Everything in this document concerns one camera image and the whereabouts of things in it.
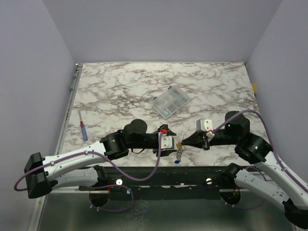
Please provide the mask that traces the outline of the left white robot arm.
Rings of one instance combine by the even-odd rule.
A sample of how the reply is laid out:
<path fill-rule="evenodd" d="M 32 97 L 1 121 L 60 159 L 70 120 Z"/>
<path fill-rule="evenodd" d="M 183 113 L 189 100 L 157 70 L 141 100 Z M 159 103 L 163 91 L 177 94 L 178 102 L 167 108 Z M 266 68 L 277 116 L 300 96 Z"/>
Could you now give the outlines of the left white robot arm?
<path fill-rule="evenodd" d="M 24 168 L 28 198 L 39 198 L 54 189 L 73 185 L 101 190 L 106 185 L 106 177 L 100 173 L 86 173 L 85 167 L 117 160 L 134 149 L 151 149 L 157 157 L 168 156 L 175 151 L 175 136 L 167 124 L 147 133 L 146 122 L 134 119 L 123 129 L 84 148 L 45 157 L 34 153 Z"/>

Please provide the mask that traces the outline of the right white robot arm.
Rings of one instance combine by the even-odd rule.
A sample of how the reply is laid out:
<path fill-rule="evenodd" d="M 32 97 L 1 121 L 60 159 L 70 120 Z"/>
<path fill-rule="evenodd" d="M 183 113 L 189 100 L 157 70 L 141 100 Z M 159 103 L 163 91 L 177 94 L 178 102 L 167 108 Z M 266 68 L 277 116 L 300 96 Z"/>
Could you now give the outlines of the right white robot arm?
<path fill-rule="evenodd" d="M 230 111 L 225 121 L 213 128 L 210 119 L 199 119 L 196 132 L 182 140 L 182 145 L 209 150 L 211 146 L 234 145 L 235 153 L 250 167 L 264 172 L 273 184 L 255 177 L 245 168 L 231 163 L 220 176 L 226 188 L 247 189 L 284 212 L 285 217 L 301 229 L 308 228 L 308 184 L 278 156 L 271 141 L 250 131 L 250 120 L 243 111 Z"/>

